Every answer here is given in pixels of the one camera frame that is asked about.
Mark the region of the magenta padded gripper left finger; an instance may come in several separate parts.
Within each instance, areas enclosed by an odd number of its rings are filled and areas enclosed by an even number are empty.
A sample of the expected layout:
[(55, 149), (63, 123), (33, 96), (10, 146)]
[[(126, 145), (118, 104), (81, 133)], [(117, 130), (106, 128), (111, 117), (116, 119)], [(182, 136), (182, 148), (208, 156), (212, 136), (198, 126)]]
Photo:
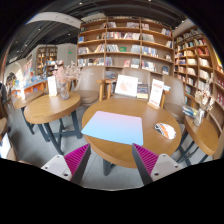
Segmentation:
[(90, 154), (90, 145), (86, 144), (65, 156), (54, 156), (42, 166), (42, 169), (79, 185), (81, 183)]

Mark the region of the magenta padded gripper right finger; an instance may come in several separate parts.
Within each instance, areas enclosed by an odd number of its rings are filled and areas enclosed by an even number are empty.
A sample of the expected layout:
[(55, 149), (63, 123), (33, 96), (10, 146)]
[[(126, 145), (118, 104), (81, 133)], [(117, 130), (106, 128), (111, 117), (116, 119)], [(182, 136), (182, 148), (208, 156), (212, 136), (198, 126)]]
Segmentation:
[(182, 169), (182, 166), (167, 154), (156, 154), (137, 144), (132, 144), (132, 155), (144, 185)]

